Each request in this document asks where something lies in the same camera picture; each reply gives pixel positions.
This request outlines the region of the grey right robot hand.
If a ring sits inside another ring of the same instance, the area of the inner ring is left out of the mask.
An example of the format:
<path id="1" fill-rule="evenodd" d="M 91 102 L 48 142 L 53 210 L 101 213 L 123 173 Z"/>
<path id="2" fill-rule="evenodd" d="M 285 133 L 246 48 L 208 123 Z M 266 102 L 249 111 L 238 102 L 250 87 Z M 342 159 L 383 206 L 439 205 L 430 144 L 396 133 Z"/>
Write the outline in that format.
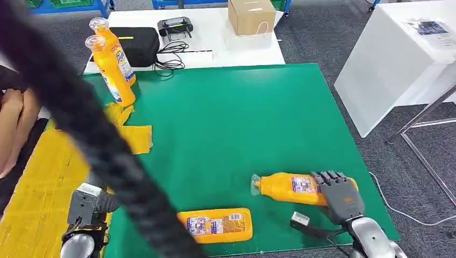
<path id="1" fill-rule="evenodd" d="M 353 181 L 342 172 L 312 172 L 320 193 L 326 201 L 325 213 L 336 225 L 364 215 L 365 204 Z"/>

